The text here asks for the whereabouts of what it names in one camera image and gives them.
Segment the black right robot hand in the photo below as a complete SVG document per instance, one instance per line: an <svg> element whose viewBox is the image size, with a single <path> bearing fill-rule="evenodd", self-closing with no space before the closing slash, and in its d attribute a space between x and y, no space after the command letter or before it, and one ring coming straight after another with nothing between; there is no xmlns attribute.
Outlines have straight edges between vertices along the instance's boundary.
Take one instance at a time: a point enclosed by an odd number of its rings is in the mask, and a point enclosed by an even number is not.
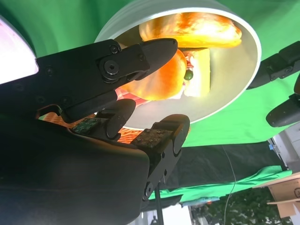
<svg viewBox="0 0 300 225"><path fill-rule="evenodd" d="M135 101L116 89L176 53L163 38L112 40L36 60L38 72L0 86L0 222L126 225L181 157L188 116L173 114L120 143Z"/></svg>

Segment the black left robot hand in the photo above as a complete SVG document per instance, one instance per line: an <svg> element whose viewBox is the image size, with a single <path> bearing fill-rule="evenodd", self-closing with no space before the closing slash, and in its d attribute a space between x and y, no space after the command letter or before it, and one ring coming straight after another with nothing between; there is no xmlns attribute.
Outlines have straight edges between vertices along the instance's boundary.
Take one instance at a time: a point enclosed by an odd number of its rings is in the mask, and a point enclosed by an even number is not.
<svg viewBox="0 0 300 225"><path fill-rule="evenodd" d="M258 72L247 87L248 90L261 87L278 78L284 79L300 71L300 42L294 42L278 53L261 61ZM284 127L300 121L300 78L298 77L293 94L272 109L266 116L271 127Z"/></svg>

